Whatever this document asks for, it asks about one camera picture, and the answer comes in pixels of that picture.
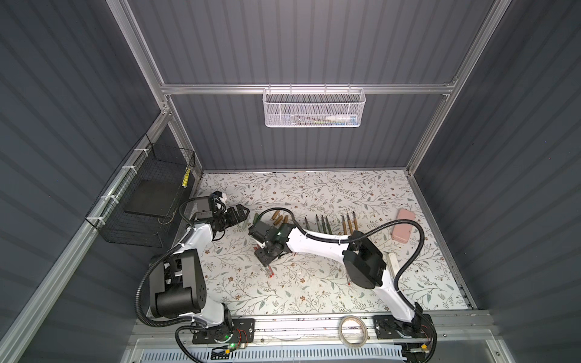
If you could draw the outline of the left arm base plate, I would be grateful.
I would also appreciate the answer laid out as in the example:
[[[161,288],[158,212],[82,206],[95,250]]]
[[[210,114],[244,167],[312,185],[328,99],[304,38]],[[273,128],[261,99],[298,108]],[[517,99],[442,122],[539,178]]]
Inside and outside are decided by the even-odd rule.
[[[227,319],[220,326],[194,331],[193,344],[252,343],[256,331],[255,319]]]

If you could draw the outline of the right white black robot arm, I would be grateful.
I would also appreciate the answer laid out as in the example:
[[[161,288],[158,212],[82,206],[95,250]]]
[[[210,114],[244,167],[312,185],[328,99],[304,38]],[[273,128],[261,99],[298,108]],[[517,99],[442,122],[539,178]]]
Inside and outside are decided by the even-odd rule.
[[[258,243],[255,256],[260,263],[269,267],[276,259],[288,253],[311,254],[334,260],[343,265],[349,279],[356,286],[372,290],[389,308],[397,329],[406,337],[423,334],[436,341],[437,331],[434,323],[424,313],[423,308],[409,299],[399,280],[403,273],[417,260],[425,245],[425,231],[412,219],[396,219],[386,222],[370,232],[353,231],[350,235],[332,235],[310,231],[298,225],[294,214],[281,207],[269,209],[270,212],[285,212],[290,223],[280,226],[269,225],[262,221],[262,214],[248,230],[249,236]],[[391,227],[405,225],[419,233],[419,242],[405,263],[393,271],[393,263],[388,263],[384,254],[371,241],[371,237]]]

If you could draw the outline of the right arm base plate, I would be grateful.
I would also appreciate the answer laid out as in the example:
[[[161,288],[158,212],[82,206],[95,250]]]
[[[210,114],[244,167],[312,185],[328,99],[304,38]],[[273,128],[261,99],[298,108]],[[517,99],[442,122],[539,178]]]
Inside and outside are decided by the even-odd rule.
[[[403,322],[392,315],[372,317],[375,334],[380,340],[426,338],[437,336],[431,316],[416,313],[411,322]]]

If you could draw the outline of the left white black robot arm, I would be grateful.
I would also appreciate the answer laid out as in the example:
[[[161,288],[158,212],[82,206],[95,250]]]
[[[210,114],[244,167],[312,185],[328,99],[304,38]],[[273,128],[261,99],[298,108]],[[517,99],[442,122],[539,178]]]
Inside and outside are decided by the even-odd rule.
[[[241,204],[227,207],[220,192],[190,198],[176,208],[186,223],[184,235],[164,254],[154,258],[139,283],[134,301],[137,319],[153,328],[185,324],[217,342],[231,339],[235,324],[225,304],[207,293],[200,254],[227,228],[248,219]]]

